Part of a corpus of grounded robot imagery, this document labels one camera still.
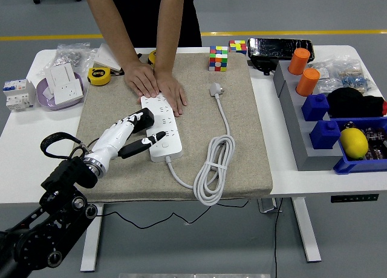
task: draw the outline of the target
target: orange cup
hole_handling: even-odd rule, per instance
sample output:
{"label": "orange cup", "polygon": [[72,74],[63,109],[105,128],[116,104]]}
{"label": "orange cup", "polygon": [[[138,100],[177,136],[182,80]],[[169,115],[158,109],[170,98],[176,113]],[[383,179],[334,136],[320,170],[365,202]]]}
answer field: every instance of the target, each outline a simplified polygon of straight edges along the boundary
{"label": "orange cup", "polygon": [[290,65],[288,67],[289,73],[299,76],[304,71],[308,63],[310,52],[305,48],[297,48],[291,57]]}
{"label": "orange cup", "polygon": [[296,87],[296,92],[299,95],[308,97],[313,93],[316,83],[320,79],[320,72],[315,68],[307,68],[302,73],[301,79]]}

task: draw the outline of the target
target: hand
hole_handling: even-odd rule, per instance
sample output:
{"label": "hand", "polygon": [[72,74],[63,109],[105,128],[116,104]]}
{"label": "hand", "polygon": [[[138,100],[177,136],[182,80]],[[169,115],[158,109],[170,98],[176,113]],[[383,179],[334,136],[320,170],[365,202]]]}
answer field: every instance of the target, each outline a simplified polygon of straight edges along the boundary
{"label": "hand", "polygon": [[136,60],[128,63],[123,70],[125,82],[139,97],[144,95],[147,98],[154,98],[160,92],[153,69],[147,63]]}
{"label": "hand", "polygon": [[187,97],[183,87],[179,82],[169,73],[156,73],[155,78],[160,91],[163,93],[172,110],[174,110],[175,117],[183,114],[183,106],[187,106]]}

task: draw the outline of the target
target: lemon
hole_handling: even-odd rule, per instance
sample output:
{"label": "lemon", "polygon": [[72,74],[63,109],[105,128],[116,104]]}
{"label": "lemon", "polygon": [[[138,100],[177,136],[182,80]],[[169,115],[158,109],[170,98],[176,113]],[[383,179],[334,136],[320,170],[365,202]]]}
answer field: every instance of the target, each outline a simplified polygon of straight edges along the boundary
{"label": "lemon", "polygon": [[356,128],[347,128],[341,132],[340,142],[345,154],[353,159],[362,158],[368,151],[367,138]]}

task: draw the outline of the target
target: white power cord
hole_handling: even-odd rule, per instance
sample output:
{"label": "white power cord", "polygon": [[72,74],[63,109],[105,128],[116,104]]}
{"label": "white power cord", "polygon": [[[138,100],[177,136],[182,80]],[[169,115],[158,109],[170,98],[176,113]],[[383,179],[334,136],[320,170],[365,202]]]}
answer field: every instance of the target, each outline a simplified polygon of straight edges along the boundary
{"label": "white power cord", "polygon": [[[165,158],[169,170],[177,182],[188,189],[193,189],[193,193],[196,199],[207,206],[212,206],[221,199],[223,188],[226,183],[227,167],[231,162],[231,158],[235,151],[235,141],[234,138],[230,135],[229,124],[227,122],[226,116],[224,115],[219,99],[219,95],[223,92],[223,89],[218,83],[212,84],[210,88],[210,94],[216,98],[220,113],[226,126],[227,134],[211,139],[207,151],[206,162],[204,162],[201,170],[198,172],[198,175],[193,182],[193,186],[190,186],[179,179],[174,169],[172,168],[171,158],[169,156]],[[209,180],[209,173],[211,170],[215,171],[215,173]],[[215,189],[209,189],[208,186],[212,184],[216,178],[218,178],[218,184],[216,185]]]}

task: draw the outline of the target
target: black shirt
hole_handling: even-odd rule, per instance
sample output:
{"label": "black shirt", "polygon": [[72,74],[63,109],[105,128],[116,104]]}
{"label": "black shirt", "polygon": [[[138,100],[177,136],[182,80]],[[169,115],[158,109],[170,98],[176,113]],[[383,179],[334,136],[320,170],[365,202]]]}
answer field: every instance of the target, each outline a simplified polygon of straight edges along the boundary
{"label": "black shirt", "polygon": [[[134,47],[156,47],[161,0],[113,0]],[[201,47],[194,0],[184,0],[179,47]]]}

